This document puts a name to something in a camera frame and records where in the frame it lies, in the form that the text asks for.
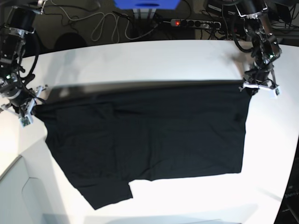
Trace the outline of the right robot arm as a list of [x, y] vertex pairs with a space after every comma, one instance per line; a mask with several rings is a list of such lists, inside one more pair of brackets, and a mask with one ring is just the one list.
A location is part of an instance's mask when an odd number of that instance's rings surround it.
[[[39, 55], [40, 44], [33, 22], [37, 15], [42, 15], [46, 1], [44, 0], [2, 0], [0, 11], [10, 8], [7, 20], [0, 26], [0, 95], [8, 99], [0, 110], [15, 115], [21, 126], [33, 123], [33, 109], [37, 102], [45, 103], [40, 98], [46, 86], [35, 89], [27, 88], [35, 75], [33, 73]], [[26, 52], [26, 37], [34, 39], [34, 62], [28, 74], [24, 77], [25, 69], [21, 63]]]

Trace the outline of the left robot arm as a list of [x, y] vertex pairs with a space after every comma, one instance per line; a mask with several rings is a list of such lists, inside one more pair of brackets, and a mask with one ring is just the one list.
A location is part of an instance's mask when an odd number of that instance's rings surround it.
[[[233, 4], [237, 10], [231, 23], [233, 40], [241, 52], [250, 53], [254, 59], [250, 69], [244, 72], [240, 90], [246, 90], [251, 96], [263, 90], [272, 98], [277, 98], [281, 90], [276, 83], [273, 63], [280, 58], [282, 50], [272, 31], [268, 7], [263, 0], [236, 0]], [[234, 24], [237, 18], [244, 21], [245, 34], [252, 42], [250, 49], [241, 47], [235, 36]]]

